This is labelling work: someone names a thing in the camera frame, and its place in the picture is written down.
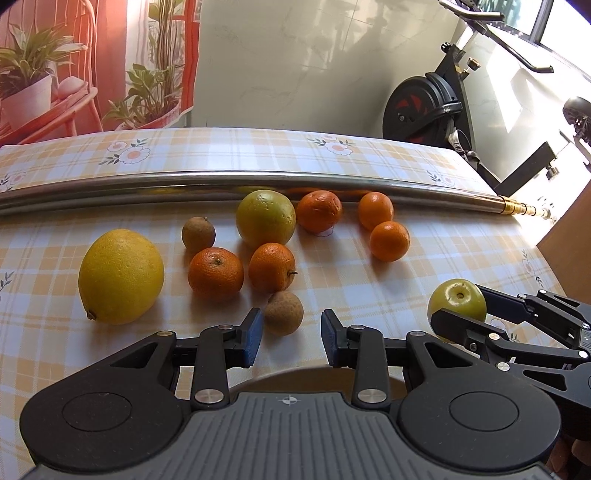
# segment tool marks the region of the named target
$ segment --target mandarin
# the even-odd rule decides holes
[[[255,290],[274,293],[285,290],[296,276],[296,259],[290,249],[281,244],[261,245],[252,254],[248,278]]]
[[[398,222],[383,222],[369,236],[369,250],[382,262],[394,262],[402,258],[410,247],[410,235]]]
[[[304,230],[317,235],[335,226],[343,215],[343,206],[332,192],[316,190],[305,195],[295,208],[296,221]]]
[[[370,192],[359,201],[359,223],[370,232],[382,222],[392,220],[394,205],[383,193]]]
[[[203,300],[228,300],[240,291],[243,283],[242,262],[225,248],[201,250],[189,264],[189,285]]]

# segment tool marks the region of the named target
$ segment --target adjustment knob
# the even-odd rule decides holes
[[[474,72],[480,68],[480,63],[478,63],[478,61],[473,59],[472,57],[468,58],[467,65],[468,68],[473,70]]]

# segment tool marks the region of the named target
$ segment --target wooden cabinet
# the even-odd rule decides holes
[[[566,295],[591,304],[591,182],[538,248]]]

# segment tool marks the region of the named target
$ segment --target green apple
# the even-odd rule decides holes
[[[431,315],[441,309],[460,313],[479,322],[484,322],[486,319],[484,295],[471,281],[462,278],[447,280],[433,291],[427,306],[429,322],[431,322]]]

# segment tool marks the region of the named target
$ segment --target bike handlebar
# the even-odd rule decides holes
[[[505,51],[513,55],[519,60],[526,68],[534,73],[554,73],[554,67],[549,65],[547,67],[536,67],[531,64],[517,52],[513,47],[507,44],[503,39],[499,38],[494,34],[486,25],[487,22],[504,22],[505,16],[501,12],[482,12],[480,10],[468,10],[460,7],[458,4],[450,2],[449,0],[437,0],[443,8],[447,8],[453,12],[457,17],[465,21],[473,30],[479,34],[490,38],[498,46],[502,47]]]
[[[439,5],[443,8],[451,10],[455,15],[463,20],[474,20],[478,22],[504,22],[505,15],[501,12],[475,12],[472,10],[466,10],[460,7],[458,4],[450,2],[448,0],[438,0]]]

